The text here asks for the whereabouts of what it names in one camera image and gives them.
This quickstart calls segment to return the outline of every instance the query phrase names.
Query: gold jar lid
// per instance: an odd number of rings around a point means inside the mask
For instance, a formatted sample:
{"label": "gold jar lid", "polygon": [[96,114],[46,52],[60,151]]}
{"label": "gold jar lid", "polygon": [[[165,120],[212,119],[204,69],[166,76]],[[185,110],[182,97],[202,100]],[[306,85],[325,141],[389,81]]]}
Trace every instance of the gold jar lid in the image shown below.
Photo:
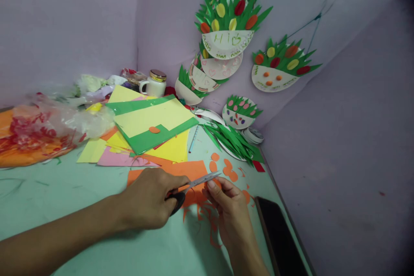
{"label": "gold jar lid", "polygon": [[157,69],[150,70],[150,77],[152,77],[155,81],[159,82],[164,82],[165,80],[167,80],[167,75],[161,70]]}

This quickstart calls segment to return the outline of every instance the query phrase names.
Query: lavender wall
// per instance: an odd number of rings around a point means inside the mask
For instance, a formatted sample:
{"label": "lavender wall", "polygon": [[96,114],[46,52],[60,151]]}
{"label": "lavender wall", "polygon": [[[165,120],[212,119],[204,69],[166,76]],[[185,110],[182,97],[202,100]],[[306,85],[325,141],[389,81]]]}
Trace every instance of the lavender wall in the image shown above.
{"label": "lavender wall", "polygon": [[0,0],[0,108],[137,63],[138,0]]}
{"label": "lavender wall", "polygon": [[319,276],[400,275],[410,254],[412,16],[406,0],[389,5],[263,129]]}
{"label": "lavender wall", "polygon": [[[169,85],[174,85],[181,63],[188,69],[198,51],[201,34],[194,21],[195,12],[203,0],[140,0],[143,8],[139,23],[138,70],[148,73],[161,69],[168,75]],[[202,105],[217,112],[223,108],[231,94],[250,97],[264,113],[257,119],[256,127],[266,124],[289,100],[291,100],[314,75],[301,78],[294,86],[279,93],[263,93],[253,86],[251,53],[264,49],[269,36],[281,39],[314,18],[324,0],[259,0],[273,11],[262,24],[245,51],[242,66],[225,85],[206,97]],[[373,19],[389,0],[337,0],[331,11],[323,17],[312,44],[318,51],[315,63],[328,63],[365,25]],[[304,38],[304,46],[310,43],[315,24],[297,33],[292,39]]]}

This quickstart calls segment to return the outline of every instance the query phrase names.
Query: black scissor handle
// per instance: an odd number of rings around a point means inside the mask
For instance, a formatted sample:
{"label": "black scissor handle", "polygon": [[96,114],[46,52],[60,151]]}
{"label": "black scissor handle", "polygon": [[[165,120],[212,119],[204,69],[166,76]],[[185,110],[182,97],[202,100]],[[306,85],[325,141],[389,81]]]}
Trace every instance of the black scissor handle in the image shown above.
{"label": "black scissor handle", "polygon": [[181,206],[184,204],[185,201],[185,193],[179,192],[179,193],[175,193],[175,194],[171,194],[169,197],[167,197],[165,200],[170,199],[170,198],[175,198],[177,200],[177,205],[174,208],[174,210],[172,211],[171,215],[175,214],[178,209],[181,208]]}

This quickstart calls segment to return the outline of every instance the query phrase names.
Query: scissors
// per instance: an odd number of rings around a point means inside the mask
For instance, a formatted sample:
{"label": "scissors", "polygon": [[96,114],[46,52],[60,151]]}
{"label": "scissors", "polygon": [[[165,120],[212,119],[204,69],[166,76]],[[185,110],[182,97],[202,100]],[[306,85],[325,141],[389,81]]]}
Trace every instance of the scissors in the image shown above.
{"label": "scissors", "polygon": [[220,174],[221,174],[221,172],[219,172],[219,173],[211,172],[211,173],[209,173],[207,175],[202,176],[201,178],[198,178],[198,179],[196,179],[194,181],[191,181],[190,183],[187,183],[189,185],[188,188],[186,188],[186,189],[184,189],[184,190],[182,190],[182,191],[180,191],[178,193],[170,194],[166,199],[168,199],[168,198],[175,198],[177,200],[177,206],[174,208],[174,210],[172,211],[172,213],[171,213],[170,216],[172,216],[173,214],[175,214],[178,211],[178,209],[180,209],[181,206],[184,204],[185,195],[187,194],[187,192],[188,192],[189,189],[191,189],[192,187],[195,187],[196,185],[199,185],[201,183],[210,181],[210,180],[216,178]]}

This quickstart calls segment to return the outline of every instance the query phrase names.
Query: smartphone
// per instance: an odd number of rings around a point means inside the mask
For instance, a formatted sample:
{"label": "smartphone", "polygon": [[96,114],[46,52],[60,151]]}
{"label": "smartphone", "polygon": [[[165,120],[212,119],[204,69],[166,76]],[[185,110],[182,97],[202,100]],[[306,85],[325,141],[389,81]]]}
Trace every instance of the smartphone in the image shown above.
{"label": "smartphone", "polygon": [[261,197],[254,200],[275,274],[308,276],[279,205]]}

